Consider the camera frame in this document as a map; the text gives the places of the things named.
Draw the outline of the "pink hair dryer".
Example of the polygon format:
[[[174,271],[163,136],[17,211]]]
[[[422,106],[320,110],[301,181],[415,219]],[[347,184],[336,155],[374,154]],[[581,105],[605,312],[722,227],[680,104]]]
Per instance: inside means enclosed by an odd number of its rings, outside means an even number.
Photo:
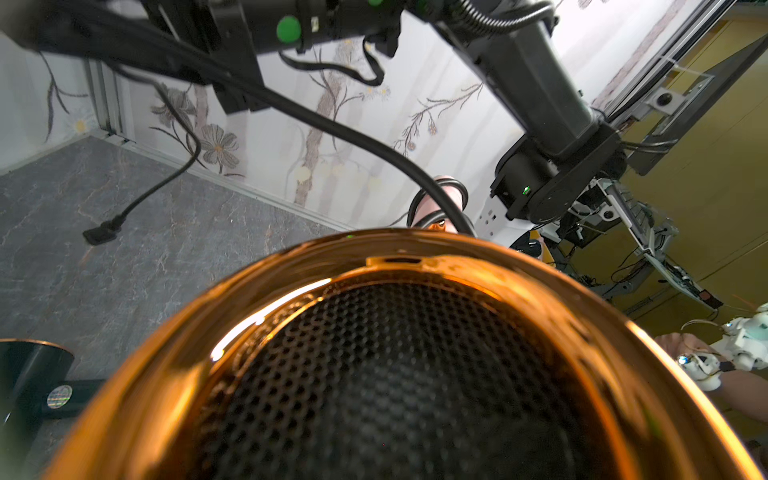
[[[223,280],[100,389],[50,479],[758,479],[636,324],[526,255],[364,230]]]

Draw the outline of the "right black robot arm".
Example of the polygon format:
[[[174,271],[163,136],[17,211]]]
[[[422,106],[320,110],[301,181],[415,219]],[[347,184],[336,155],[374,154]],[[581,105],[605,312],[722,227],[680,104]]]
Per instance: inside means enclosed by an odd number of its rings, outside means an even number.
[[[617,1],[581,9],[561,5],[555,48],[589,101],[603,102],[627,52],[606,29]],[[368,134],[435,175],[467,184],[474,205],[500,154],[522,133],[492,95],[427,26],[407,17],[404,39],[385,60],[379,87],[339,73],[301,73],[276,55],[261,60],[270,88],[321,115]],[[200,126],[201,167],[350,227],[397,219],[415,184],[344,141],[278,112],[226,114],[209,87],[168,82],[179,112]]]

